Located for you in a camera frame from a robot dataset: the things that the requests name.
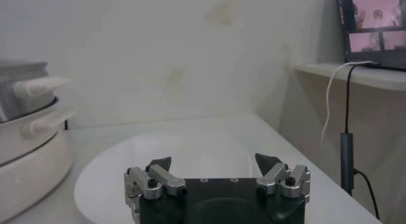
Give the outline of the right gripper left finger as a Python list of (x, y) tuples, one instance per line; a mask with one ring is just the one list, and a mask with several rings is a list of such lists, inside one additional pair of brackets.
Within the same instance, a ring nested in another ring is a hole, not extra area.
[(160, 199), (164, 194), (176, 197), (186, 194), (186, 180), (169, 172), (171, 161), (171, 157), (164, 157), (152, 160), (145, 169), (127, 168), (124, 173), (126, 204), (137, 206), (140, 197), (151, 201)]

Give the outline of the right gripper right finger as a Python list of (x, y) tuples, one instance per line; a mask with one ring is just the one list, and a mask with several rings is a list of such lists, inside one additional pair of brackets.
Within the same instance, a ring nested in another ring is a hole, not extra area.
[(279, 189), (283, 197), (297, 199), (302, 197), (310, 201), (310, 170), (304, 165), (296, 165), (293, 169), (278, 157), (255, 153), (255, 160), (262, 177), (256, 178), (257, 187), (265, 195), (273, 195)]

